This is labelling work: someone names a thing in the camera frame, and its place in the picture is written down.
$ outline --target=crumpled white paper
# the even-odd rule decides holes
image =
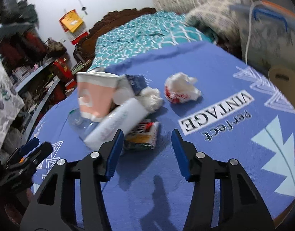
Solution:
[[[178,72],[165,80],[165,97],[171,103],[185,103],[196,101],[201,96],[201,91],[193,84],[198,80],[195,77]]]
[[[159,110],[163,104],[163,99],[160,97],[159,89],[152,89],[149,86],[142,89],[140,96],[137,96],[136,99],[150,114]]]

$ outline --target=blue gripper pad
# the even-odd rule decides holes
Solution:
[[[114,172],[116,170],[116,165],[118,164],[118,160],[124,145],[124,134],[122,130],[118,129],[112,142],[114,144],[110,152],[110,155],[107,159],[106,173],[105,173],[105,177],[108,181],[114,175]]]
[[[171,142],[181,174],[188,181],[190,179],[189,161],[193,159],[197,150],[195,146],[182,139],[177,129],[172,131]]]
[[[39,139],[33,137],[30,141],[19,148],[19,156],[24,157],[26,154],[30,153],[33,149],[39,146]]]

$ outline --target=white cylindrical bottle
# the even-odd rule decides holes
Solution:
[[[136,98],[130,98],[106,116],[84,142],[89,148],[98,151],[103,143],[113,140],[118,129],[126,136],[147,115],[148,111],[143,105]]]

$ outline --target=white cup logo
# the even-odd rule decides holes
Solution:
[[[83,89],[80,92],[80,97],[78,99],[79,99],[79,104],[82,106],[87,106],[89,108],[91,108],[93,106],[91,94],[87,89]]]

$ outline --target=yellow paper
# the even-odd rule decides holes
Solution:
[[[61,22],[71,33],[73,33],[83,23],[82,19],[74,10],[68,12]]]

